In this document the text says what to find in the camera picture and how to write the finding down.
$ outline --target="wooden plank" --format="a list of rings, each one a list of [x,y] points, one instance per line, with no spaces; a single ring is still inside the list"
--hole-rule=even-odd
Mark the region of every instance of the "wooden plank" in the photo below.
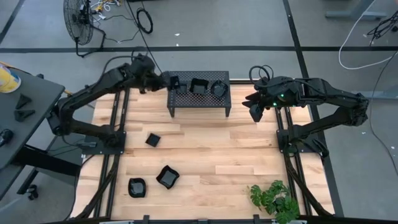
[[[262,121],[254,123],[241,104],[253,91],[252,85],[231,87],[229,118],[219,108],[177,108],[173,119],[166,108],[165,90],[145,95],[132,90],[112,219],[140,220],[143,215],[151,219],[272,217],[251,203],[248,187],[257,184],[266,189],[274,180],[287,184],[287,176],[278,150],[274,111],[265,111]],[[98,99],[93,123],[109,122],[113,98]],[[292,117],[295,124],[311,121],[306,108],[292,108]],[[150,133],[162,138],[156,148],[145,144]],[[333,212],[321,160],[314,154],[302,154],[302,163],[308,188]],[[101,164],[102,156],[96,156],[82,168],[73,215],[80,213],[95,193]],[[156,181],[165,165],[180,173],[170,190]],[[146,181],[145,198],[128,195],[129,179],[135,177]],[[299,205],[304,213],[302,200]]]

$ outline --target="yellow container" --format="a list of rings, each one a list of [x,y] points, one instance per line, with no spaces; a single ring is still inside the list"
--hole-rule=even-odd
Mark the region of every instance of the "yellow container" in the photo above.
[[[21,79],[0,64],[0,93],[11,93],[21,85]]]

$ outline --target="electric fan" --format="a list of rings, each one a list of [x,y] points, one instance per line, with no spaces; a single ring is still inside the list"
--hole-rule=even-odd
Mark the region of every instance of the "electric fan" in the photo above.
[[[70,37],[76,43],[76,54],[78,56],[83,58],[103,49],[106,34],[105,31],[93,25],[93,13],[89,0],[63,0],[63,18]],[[85,54],[79,54],[78,45],[88,44],[93,37],[94,29],[103,34],[101,46]]]

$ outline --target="potted plant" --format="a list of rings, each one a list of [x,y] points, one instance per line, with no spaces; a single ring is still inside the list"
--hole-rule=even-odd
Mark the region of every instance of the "potted plant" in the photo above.
[[[276,212],[275,218],[279,224],[286,224],[300,215],[297,201],[292,198],[289,189],[281,180],[275,180],[266,191],[262,191],[258,185],[253,185],[250,193],[251,201],[260,211],[264,207],[270,215]]]

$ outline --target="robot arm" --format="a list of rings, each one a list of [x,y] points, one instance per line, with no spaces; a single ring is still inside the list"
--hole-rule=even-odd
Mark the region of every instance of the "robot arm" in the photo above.
[[[125,63],[103,73],[99,80],[67,98],[59,99],[47,117],[52,132],[57,136],[70,133],[84,134],[100,138],[106,145],[115,146],[118,135],[110,125],[96,126],[73,119],[74,112],[86,104],[108,93],[117,93],[126,88],[157,91],[167,86],[166,73],[158,76],[155,65],[147,56],[138,55],[131,64]]]
[[[352,94],[333,88],[321,78],[263,78],[254,84],[257,92],[246,97],[244,106],[255,122],[262,118],[264,109],[285,106],[307,106],[329,103],[339,106],[334,114],[308,123],[289,127],[287,142],[305,139],[312,133],[317,133],[338,125],[359,126],[367,119],[366,110],[369,101],[360,93]]]

